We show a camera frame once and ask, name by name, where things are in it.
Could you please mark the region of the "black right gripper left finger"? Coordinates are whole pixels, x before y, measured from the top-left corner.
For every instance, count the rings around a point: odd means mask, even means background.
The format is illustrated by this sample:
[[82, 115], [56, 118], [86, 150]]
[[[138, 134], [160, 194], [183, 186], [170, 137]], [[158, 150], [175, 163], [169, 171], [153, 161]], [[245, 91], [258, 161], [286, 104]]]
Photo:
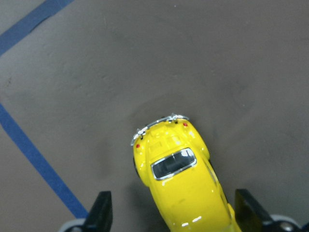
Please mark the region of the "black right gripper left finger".
[[112, 227], [112, 193], [101, 191], [86, 218], [64, 223], [60, 232], [110, 232]]

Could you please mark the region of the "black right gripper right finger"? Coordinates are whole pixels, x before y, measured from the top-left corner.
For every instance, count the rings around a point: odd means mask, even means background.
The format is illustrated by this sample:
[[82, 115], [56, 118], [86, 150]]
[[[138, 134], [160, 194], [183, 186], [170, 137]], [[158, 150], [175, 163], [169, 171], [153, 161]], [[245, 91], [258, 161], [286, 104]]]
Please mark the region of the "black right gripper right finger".
[[243, 232], [307, 232], [309, 225], [300, 226], [294, 219], [269, 214], [247, 189], [235, 191], [235, 218]]

